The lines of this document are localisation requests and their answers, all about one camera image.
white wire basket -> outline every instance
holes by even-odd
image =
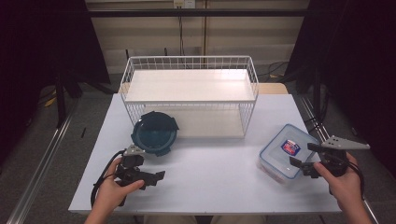
[[[175,118],[177,137],[243,138],[258,83],[248,56],[131,57],[120,93],[133,125],[157,111]]]

white wall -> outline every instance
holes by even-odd
[[[173,8],[169,0],[86,0],[89,9]],[[309,0],[207,0],[207,8],[307,8]],[[205,8],[205,0],[196,0]],[[250,55],[255,64],[288,61],[303,18],[183,18],[186,55]],[[130,55],[179,54],[177,18],[93,18],[109,74],[122,73]]]

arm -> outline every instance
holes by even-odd
[[[120,158],[114,160],[108,167],[106,175],[111,175],[103,182],[99,188],[95,204],[85,220],[85,224],[91,223],[105,223],[106,219],[113,210],[119,206],[123,198],[137,189],[140,189],[144,185],[143,180],[138,180],[133,184],[125,187],[118,185],[114,179],[115,176],[112,175],[116,172],[117,164],[120,163]]]
[[[349,153],[346,154],[346,157],[349,161],[357,164],[356,159]],[[329,183],[332,195],[346,215],[348,224],[372,223],[361,200],[361,181],[352,169],[348,168],[344,175],[335,177],[319,162],[316,162],[314,167]]]

container lid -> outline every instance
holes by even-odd
[[[318,144],[318,140],[297,127],[286,124],[260,152],[261,163],[270,165],[288,179],[294,179],[300,169],[290,165],[289,157],[307,161],[314,154],[308,149],[308,143]]]
[[[177,124],[174,118],[161,112],[151,111],[142,115],[131,134],[137,147],[147,153],[163,156],[167,154],[177,137]]]

gray floor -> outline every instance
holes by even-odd
[[[110,86],[110,88],[116,88],[119,82],[115,81],[114,83],[115,85]],[[48,92],[50,88],[46,88],[43,92]],[[70,213],[67,209],[91,155],[111,96],[84,84],[82,84],[82,88],[84,94],[78,100],[76,113],[51,162],[44,182],[31,204],[31,209],[25,217],[24,223],[82,223],[85,219],[84,216]],[[302,96],[295,93],[294,83],[288,83],[287,88],[290,93],[293,93],[303,119],[307,119],[301,104]],[[73,102],[74,100],[67,99],[68,107]],[[0,176],[0,223],[7,222],[54,135],[57,123],[56,109],[56,105],[49,107],[41,105],[37,109],[30,127],[3,166],[3,173]],[[364,142],[363,139],[351,131],[351,124],[332,99],[329,102],[325,127],[329,134]],[[370,150],[351,151],[351,153],[360,162],[360,167],[366,179],[365,195],[374,209],[379,223],[395,223],[396,181],[373,157]],[[112,217],[108,223],[134,223],[134,219],[131,217]],[[269,216],[268,223],[321,224],[345,223],[345,221],[342,214],[296,214]]]

